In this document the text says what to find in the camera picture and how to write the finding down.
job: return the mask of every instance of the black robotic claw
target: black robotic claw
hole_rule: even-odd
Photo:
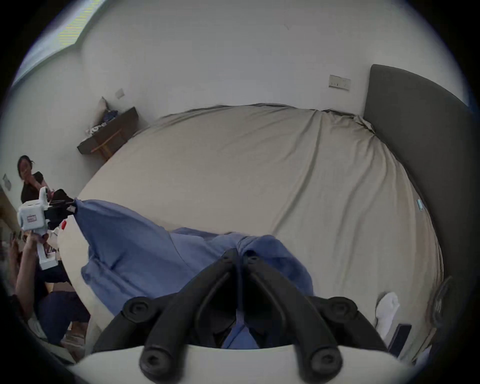
[[[93,352],[144,346],[140,368],[154,382],[180,373],[185,344],[219,348],[236,320],[238,276],[245,323],[260,348],[294,344],[301,377],[325,383],[342,368],[338,345],[387,351],[374,327],[343,297],[302,295],[255,254],[237,274],[232,249],[180,292],[157,299],[128,300],[100,335]]]

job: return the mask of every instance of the phone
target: phone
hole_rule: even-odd
[[[399,324],[395,330],[395,334],[393,335],[392,341],[390,342],[390,345],[388,346],[388,352],[394,355],[395,357],[398,357],[400,355],[400,352],[402,351],[408,335],[410,334],[410,331],[412,329],[411,324]]]

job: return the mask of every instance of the bed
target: bed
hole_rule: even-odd
[[[412,330],[432,333],[443,258],[428,205],[366,120],[280,105],[217,106],[158,119],[78,196],[130,208],[172,230],[272,234],[309,270],[316,296],[345,296],[375,324],[386,292]],[[73,286],[100,329],[111,314],[83,281],[88,245],[71,217],[59,235]]]

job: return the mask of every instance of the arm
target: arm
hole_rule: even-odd
[[[22,307],[25,320],[28,320],[33,314],[37,241],[45,242],[39,235],[30,234],[28,236],[15,285],[15,295]]]
[[[47,185],[47,182],[45,181],[44,178],[42,178],[42,182],[38,182],[34,175],[30,175],[28,180],[26,180],[29,184],[33,185],[39,192],[42,187],[47,187],[47,200],[50,201],[52,198],[52,192],[50,188]]]
[[[15,238],[10,239],[10,248],[8,251],[8,275],[10,284],[14,288],[17,285],[19,254],[17,240]]]

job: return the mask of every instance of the wall switch panel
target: wall switch panel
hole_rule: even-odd
[[[330,75],[328,79],[328,86],[331,88],[340,88],[345,89],[346,91],[350,90],[350,79],[346,79],[345,77],[338,77]]]

